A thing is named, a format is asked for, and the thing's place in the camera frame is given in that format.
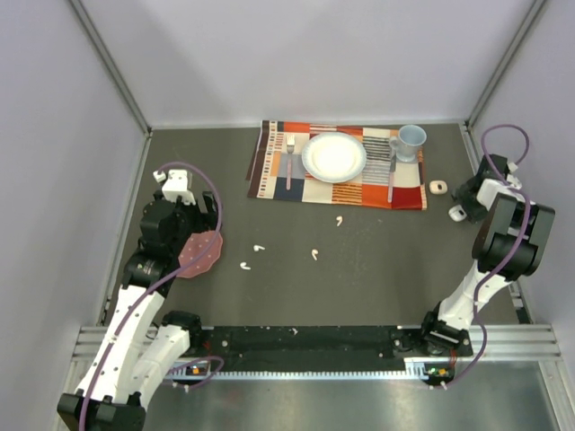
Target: mug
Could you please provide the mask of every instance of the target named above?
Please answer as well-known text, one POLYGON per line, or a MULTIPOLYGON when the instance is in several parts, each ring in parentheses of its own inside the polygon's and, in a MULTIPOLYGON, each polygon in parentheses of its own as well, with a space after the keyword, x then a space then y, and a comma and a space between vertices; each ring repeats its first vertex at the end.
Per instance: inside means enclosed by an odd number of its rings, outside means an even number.
POLYGON ((411 162, 427 138, 425 130, 414 124, 408 124, 399 129, 397 136, 389 139, 389 145, 395 150, 397 160, 411 162))

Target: plate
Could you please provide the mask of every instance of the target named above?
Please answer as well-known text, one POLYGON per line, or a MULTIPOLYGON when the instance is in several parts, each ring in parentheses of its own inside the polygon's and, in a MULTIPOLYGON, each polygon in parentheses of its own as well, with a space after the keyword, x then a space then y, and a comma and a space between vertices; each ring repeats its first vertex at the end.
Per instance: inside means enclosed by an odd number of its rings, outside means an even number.
POLYGON ((327 132, 312 137, 302 150, 305 169, 325 182, 345 182, 357 177, 366 167, 367 154, 353 136, 327 132))

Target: white wall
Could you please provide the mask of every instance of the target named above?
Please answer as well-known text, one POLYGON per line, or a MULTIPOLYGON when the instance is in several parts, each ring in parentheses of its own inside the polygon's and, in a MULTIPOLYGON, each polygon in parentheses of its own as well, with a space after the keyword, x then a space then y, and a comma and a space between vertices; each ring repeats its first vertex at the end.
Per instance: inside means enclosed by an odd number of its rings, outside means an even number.
MULTIPOLYGON (((557 211, 542 266, 526 279, 529 308, 553 324, 575 377, 575 2, 553 0, 518 53, 485 115, 477 136, 497 123, 516 123, 533 139, 518 176, 531 199, 557 211)), ((495 153, 517 154, 520 136, 495 131, 495 153)))
POLYGON ((143 136, 66 2, 0 2, 0 58, 0 428, 43 430, 143 136))
POLYGON ((153 126, 465 119, 530 0, 84 0, 153 126))

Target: pink plate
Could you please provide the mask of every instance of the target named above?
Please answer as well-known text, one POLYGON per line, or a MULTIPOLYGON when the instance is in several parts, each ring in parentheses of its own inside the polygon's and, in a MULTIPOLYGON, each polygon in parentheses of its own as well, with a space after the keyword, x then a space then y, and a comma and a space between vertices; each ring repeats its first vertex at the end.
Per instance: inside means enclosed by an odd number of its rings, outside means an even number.
MULTIPOLYGON (((214 235, 214 231, 208 231, 204 233, 193 233, 192 236, 184 245, 183 250, 180 254, 180 266, 183 267, 187 263, 190 262, 194 258, 194 256, 198 256, 201 252, 205 250, 205 247, 208 246, 208 242, 212 239, 214 235)), ((193 278, 198 276, 199 274, 203 274, 204 272, 208 272, 212 265, 219 259, 222 253, 222 244, 224 240, 222 235, 219 233, 217 235, 216 240, 209 248, 208 253, 204 254, 204 256, 191 267, 185 269, 180 274, 178 274, 178 278, 193 278)))

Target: placemat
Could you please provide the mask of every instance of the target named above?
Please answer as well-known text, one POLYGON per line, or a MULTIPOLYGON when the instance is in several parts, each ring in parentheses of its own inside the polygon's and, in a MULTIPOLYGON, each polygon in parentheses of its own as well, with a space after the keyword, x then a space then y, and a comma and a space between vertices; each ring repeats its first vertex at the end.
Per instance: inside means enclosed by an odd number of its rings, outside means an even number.
POLYGON ((247 175, 250 181, 248 197, 390 209, 426 209, 421 150, 413 163, 397 161, 394 196, 391 203, 387 202, 391 155, 389 138, 396 135, 397 130, 386 128, 264 120, 247 175), (347 133, 363 144, 367 163, 362 173, 348 182, 331 184, 319 181, 305 171, 302 149, 312 137, 324 132, 347 133), (286 189, 288 150, 284 137, 287 133, 296 137, 290 190, 286 189))

